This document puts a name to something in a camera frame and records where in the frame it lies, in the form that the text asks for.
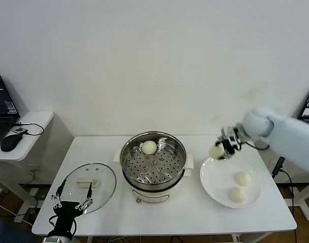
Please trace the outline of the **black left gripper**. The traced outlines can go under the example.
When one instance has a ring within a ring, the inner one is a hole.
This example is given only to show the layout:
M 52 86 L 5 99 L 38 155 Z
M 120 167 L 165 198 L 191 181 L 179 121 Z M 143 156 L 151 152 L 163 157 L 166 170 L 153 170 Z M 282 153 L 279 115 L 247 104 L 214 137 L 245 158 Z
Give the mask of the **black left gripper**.
M 66 179 L 57 188 L 56 193 L 51 195 L 51 200 L 53 202 L 53 210 L 57 216 L 57 220 L 52 230 L 52 235 L 63 236 L 63 237 L 73 237 L 76 232 L 76 217 L 83 214 L 82 211 L 87 209 L 92 203 L 92 182 L 89 185 L 86 199 L 82 202 L 73 201 L 62 201 L 60 196 L 65 187 Z

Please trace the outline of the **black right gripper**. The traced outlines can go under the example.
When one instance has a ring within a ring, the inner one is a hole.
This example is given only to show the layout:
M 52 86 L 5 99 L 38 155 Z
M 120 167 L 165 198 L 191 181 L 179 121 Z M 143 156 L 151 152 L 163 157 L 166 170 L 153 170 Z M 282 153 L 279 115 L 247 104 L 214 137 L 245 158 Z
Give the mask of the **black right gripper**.
M 223 138 L 217 138 L 215 142 L 215 146 L 218 146 L 222 143 L 224 150 L 222 157 L 224 159 L 229 159 L 232 157 L 235 153 L 235 149 L 242 149 L 242 145 L 246 143 L 246 136 L 242 124 L 236 124 L 233 127 L 233 132 L 237 142 L 236 145 L 232 146 L 228 140 L 223 140 Z

